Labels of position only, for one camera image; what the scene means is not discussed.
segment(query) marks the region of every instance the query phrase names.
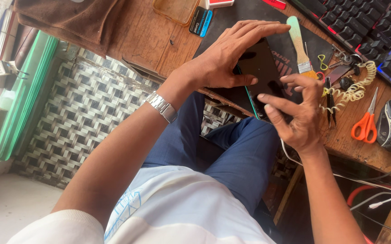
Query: black mat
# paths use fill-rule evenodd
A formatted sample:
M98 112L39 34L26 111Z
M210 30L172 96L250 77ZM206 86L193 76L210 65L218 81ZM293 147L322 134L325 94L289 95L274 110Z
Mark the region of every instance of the black mat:
M282 14L262 0L236 0L233 6L218 9L218 12L214 17L206 36L198 47L194 58L198 57L210 45L212 45L212 43L218 39L225 29L232 27L239 20L259 19L286 23L287 18L288 16ZM324 63L328 63L333 55L331 44L302 26L301 34L303 41L307 42L309 58L314 70L318 72L320 71L318 55L324 54L326 56ZM267 39L274 58L276 59L280 76L298 73L296 51L289 32L268 36ZM242 108L253 112L245 87L234 87L230 89L209 88L209 90L230 100Z

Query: sleeve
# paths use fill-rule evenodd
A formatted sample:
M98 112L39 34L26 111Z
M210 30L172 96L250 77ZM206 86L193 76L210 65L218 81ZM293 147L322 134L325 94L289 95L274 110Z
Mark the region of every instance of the sleeve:
M61 210L39 219L14 235L7 244L103 244L102 225L80 210Z

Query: brush bristles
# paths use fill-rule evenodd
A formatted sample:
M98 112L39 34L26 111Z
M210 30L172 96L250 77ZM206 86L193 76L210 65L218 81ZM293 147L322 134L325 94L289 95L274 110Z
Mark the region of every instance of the brush bristles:
M313 70L310 70L310 71L307 71L305 73L302 73L301 75L304 75L304 76L307 76L307 77L310 77L310 78L313 78L313 79L318 79L318 75L316 74L315 71Z

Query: hand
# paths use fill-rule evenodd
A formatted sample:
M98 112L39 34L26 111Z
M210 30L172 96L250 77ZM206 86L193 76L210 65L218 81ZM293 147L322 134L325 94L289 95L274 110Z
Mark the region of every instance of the hand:
M244 20L226 29L204 53L179 69L195 78L197 90L201 87L249 86L257 83L254 75L234 75L233 69L247 48L262 37L285 33L290 25L272 21Z
M278 135L285 143L295 148L301 158L312 155L323 145L319 136L319 99L322 96L323 83L303 75L293 74L280 78L280 81L302 92L303 102L296 104L287 99L268 94L260 94L259 101L266 103L265 111ZM287 124L279 110L292 115Z

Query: black phone screen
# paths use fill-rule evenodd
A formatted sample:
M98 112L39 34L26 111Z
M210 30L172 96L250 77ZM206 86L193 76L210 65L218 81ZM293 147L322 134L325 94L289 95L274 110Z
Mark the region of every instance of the black phone screen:
M265 104L259 102L257 95L261 93L274 95L281 98L288 98L283 83L280 82L279 72L269 48L266 38L260 39L252 47L248 48L239 58L237 63L241 74L254 75L259 82L252 86L246 86L248 97L258 119L269 121L265 113Z

